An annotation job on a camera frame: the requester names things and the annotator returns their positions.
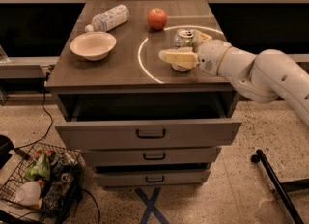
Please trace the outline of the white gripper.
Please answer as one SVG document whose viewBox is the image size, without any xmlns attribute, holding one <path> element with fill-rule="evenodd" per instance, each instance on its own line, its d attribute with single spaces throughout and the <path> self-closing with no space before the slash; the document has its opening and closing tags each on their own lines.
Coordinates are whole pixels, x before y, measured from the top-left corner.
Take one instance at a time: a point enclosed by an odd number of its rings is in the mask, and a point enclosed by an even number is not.
<svg viewBox="0 0 309 224">
<path fill-rule="evenodd" d="M 191 47 L 181 47 L 161 50 L 158 53 L 159 58 L 163 62 L 187 69 L 196 67 L 199 60 L 200 70 L 211 76 L 217 76 L 219 64 L 232 45 L 222 40 L 212 40 L 212 36 L 200 30 L 194 29 L 193 32 L 193 48 L 198 48 L 197 53 Z"/>
</svg>

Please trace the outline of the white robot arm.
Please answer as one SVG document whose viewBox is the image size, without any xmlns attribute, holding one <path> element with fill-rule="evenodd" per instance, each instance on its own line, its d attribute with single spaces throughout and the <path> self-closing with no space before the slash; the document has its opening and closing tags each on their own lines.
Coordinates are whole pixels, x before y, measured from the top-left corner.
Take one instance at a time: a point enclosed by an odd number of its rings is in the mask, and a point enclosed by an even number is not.
<svg viewBox="0 0 309 224">
<path fill-rule="evenodd" d="M 275 49 L 253 54 L 198 30 L 188 35 L 191 45 L 162 50 L 159 58 L 223 77 L 238 93 L 259 103 L 282 98 L 309 125 L 309 74 L 288 55 Z"/>
</svg>

